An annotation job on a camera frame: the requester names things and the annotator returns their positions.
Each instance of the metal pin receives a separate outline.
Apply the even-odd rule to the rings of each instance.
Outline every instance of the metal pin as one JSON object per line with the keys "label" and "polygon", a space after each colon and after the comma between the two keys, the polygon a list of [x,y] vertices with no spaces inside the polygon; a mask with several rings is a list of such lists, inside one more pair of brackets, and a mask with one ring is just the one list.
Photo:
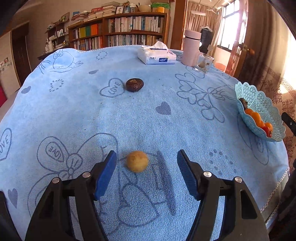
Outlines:
{"label": "metal pin", "polygon": [[84,178],[88,178],[88,177],[91,176],[91,173],[90,173],[90,172],[84,172],[84,173],[82,174],[82,176],[83,176]]}
{"label": "metal pin", "polygon": [[212,174],[211,174],[210,172],[204,172],[204,176],[205,176],[205,177],[211,177]]}
{"label": "metal pin", "polygon": [[237,181],[238,183],[242,182],[242,178],[241,177],[235,177],[235,181]]}
{"label": "metal pin", "polygon": [[56,184],[59,182],[59,178],[58,177],[55,177],[54,179],[52,179],[52,183]]}

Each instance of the glass cup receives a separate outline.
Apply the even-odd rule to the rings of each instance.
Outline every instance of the glass cup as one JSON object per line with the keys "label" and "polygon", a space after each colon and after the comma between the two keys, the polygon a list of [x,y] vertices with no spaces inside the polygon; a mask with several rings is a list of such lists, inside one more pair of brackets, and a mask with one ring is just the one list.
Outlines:
{"label": "glass cup", "polygon": [[205,53],[200,53],[195,69],[200,72],[206,73],[211,68],[213,61],[214,58],[206,55]]}

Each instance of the pink bottle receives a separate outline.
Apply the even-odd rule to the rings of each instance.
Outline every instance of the pink bottle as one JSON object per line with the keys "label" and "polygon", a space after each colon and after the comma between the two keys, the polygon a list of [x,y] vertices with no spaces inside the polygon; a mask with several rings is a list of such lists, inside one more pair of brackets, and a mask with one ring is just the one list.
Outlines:
{"label": "pink bottle", "polygon": [[185,38],[183,42],[183,58],[182,64],[194,67],[199,57],[200,48],[200,32],[185,30]]}

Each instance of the red fruit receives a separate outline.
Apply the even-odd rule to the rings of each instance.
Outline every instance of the red fruit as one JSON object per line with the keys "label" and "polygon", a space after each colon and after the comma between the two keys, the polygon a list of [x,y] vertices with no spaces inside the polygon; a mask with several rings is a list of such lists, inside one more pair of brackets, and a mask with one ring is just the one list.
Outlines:
{"label": "red fruit", "polygon": [[264,127],[262,127],[262,129],[266,132],[267,137],[271,137],[271,131],[270,131],[269,127],[264,126]]}

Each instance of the teal plastic basket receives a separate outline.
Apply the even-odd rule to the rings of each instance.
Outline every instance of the teal plastic basket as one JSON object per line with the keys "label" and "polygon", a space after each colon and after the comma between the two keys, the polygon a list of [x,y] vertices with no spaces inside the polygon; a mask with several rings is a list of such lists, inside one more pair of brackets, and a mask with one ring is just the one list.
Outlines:
{"label": "teal plastic basket", "polygon": [[[283,126],[279,110],[272,105],[271,99],[266,97],[264,92],[258,91],[254,85],[249,85],[247,82],[244,84],[238,82],[234,89],[237,95],[237,107],[239,113],[250,130],[256,136],[259,136],[266,141],[281,141],[286,136],[286,127]],[[254,119],[245,113],[244,107],[239,101],[240,98],[244,98],[248,102],[248,108],[259,113],[262,121],[270,122],[272,124],[272,137],[267,137],[265,131],[256,126]]]}

